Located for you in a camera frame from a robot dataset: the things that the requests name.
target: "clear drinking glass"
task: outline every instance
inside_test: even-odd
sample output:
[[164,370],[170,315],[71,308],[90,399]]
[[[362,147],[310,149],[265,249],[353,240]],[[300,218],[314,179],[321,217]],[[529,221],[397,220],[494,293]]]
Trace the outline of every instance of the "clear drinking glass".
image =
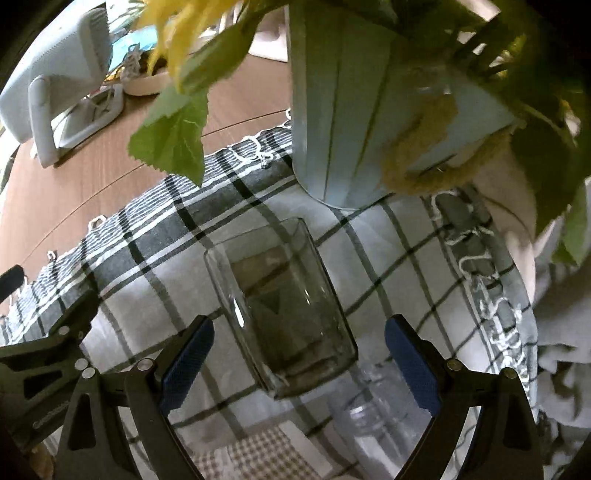
[[215,290],[261,387],[305,393],[347,370],[357,345],[306,224],[291,218],[205,253]]

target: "light blue vase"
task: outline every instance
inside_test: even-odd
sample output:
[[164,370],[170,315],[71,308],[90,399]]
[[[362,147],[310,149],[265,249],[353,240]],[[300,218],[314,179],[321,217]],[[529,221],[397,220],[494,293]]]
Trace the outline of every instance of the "light blue vase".
[[417,81],[421,68],[402,63],[401,37],[356,13],[297,0],[289,24],[293,167],[321,202],[359,209],[388,193],[381,183],[384,151],[416,120],[425,89],[449,88],[459,113],[447,138],[412,170],[432,167],[515,121],[460,72],[442,67],[431,85],[422,85],[430,74]]

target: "metal screw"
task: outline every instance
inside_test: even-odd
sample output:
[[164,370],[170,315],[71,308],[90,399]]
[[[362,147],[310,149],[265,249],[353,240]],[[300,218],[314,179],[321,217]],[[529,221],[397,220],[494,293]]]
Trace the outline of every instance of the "metal screw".
[[145,372],[146,370],[150,370],[154,361],[151,358],[144,358],[138,362],[138,370],[141,372]]
[[85,379],[89,379],[95,376],[96,370],[92,367],[88,367],[86,368],[83,372],[82,372],[82,378]]
[[510,367],[504,368],[503,374],[510,379],[517,378],[517,372]]
[[74,368],[79,372],[82,372],[86,367],[88,367],[88,360],[86,358],[79,358],[74,364]]
[[449,370],[452,370],[454,372],[459,372],[464,367],[464,365],[462,365],[462,362],[460,362],[459,360],[456,360],[455,358],[450,358],[446,362],[446,365]]

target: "checkered tablecloth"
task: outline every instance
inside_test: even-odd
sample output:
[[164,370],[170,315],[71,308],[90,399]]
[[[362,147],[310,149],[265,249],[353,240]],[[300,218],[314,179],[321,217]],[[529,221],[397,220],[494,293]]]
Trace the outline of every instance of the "checkered tablecloth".
[[195,464],[206,480],[320,480],[319,472],[307,462],[310,457],[306,459],[286,435],[284,430],[291,426],[287,423],[256,433],[198,456]]
[[[299,186],[290,151],[287,121],[209,155],[201,188],[184,177],[166,177],[44,267],[14,303],[0,343],[42,337],[90,288],[102,302],[83,346],[99,371],[117,371],[156,356],[196,315],[209,315],[215,344],[187,400],[169,416],[188,451],[200,455],[293,421],[335,472],[359,475],[324,401],[332,385],[282,401],[260,391],[204,264],[205,250],[215,243],[297,216],[315,240],[362,360],[387,359],[384,323],[402,313],[443,356],[480,371],[516,368],[534,406],[535,320],[476,192],[466,187],[431,198],[389,196],[365,210],[340,211]],[[153,478],[129,413],[121,412],[139,469]],[[450,475],[475,421],[476,411]],[[49,440],[54,449],[56,438]]]

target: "yellow flower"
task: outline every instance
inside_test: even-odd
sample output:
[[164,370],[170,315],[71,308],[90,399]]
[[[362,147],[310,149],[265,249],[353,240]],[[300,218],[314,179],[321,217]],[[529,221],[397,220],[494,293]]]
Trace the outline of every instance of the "yellow flower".
[[148,71],[152,72],[159,57],[166,56],[168,72],[178,89],[181,68],[193,40],[207,27],[217,24],[222,15],[237,2],[238,0],[146,0],[138,26],[155,25],[158,31],[158,44],[150,55]]

